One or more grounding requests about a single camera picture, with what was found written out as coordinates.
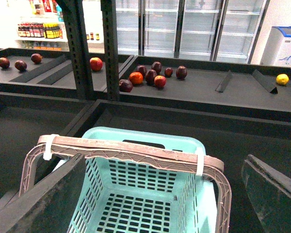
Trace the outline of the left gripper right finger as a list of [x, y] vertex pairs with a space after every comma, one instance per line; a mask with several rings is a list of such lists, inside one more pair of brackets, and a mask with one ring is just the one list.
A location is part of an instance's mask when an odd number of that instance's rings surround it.
[[251, 154], [241, 176], [264, 231], [291, 233], [291, 178]]

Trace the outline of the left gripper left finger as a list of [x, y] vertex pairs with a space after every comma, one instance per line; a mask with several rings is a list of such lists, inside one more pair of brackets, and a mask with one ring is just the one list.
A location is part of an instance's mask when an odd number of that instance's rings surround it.
[[85, 169], [85, 158], [76, 155], [0, 210], [0, 233], [67, 232]]

